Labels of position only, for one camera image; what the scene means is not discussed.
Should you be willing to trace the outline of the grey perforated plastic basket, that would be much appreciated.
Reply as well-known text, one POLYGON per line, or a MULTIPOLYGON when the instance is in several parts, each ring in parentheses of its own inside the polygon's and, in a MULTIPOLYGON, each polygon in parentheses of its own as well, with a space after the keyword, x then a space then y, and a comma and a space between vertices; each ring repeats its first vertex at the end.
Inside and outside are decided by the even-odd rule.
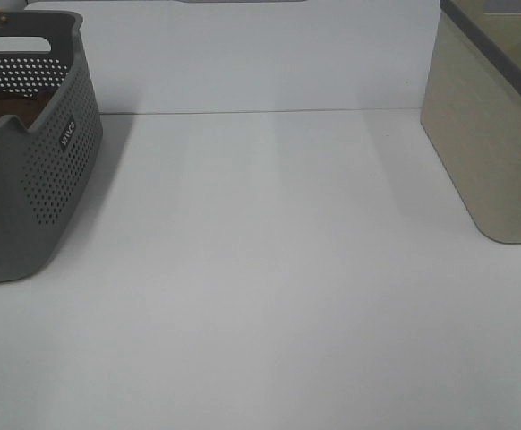
POLYGON ((0 38, 42 38, 45 51, 0 52, 0 90, 54 89, 29 128, 0 119, 0 282, 28 277, 54 252, 89 181, 103 138, 82 45, 82 18, 56 11, 1 11, 0 38))

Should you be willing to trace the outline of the beige plastic bin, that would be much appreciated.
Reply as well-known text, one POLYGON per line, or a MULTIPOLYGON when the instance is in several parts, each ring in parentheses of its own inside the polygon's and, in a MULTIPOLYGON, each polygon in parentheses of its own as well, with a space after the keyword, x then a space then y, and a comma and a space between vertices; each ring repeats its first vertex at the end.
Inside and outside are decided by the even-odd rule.
POLYGON ((521 1, 443 1, 421 123, 479 231, 521 244, 521 1))

